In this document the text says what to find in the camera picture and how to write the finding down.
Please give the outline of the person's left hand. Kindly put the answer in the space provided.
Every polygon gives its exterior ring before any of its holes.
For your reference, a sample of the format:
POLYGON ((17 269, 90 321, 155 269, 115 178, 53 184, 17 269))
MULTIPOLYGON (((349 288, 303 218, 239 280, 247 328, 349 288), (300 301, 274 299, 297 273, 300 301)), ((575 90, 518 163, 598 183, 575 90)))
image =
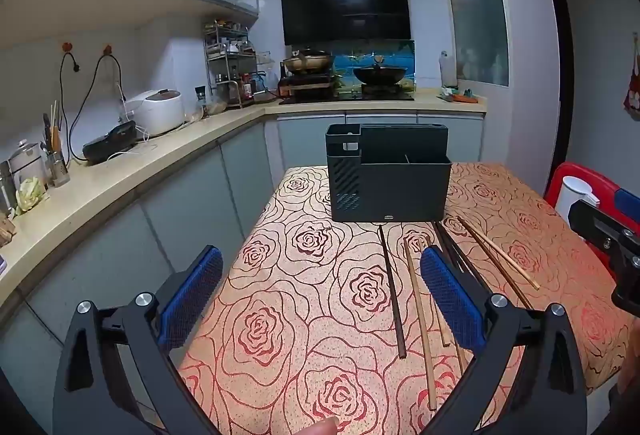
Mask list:
POLYGON ((329 417, 305 427, 296 435, 336 435, 339 424, 337 417, 329 417))

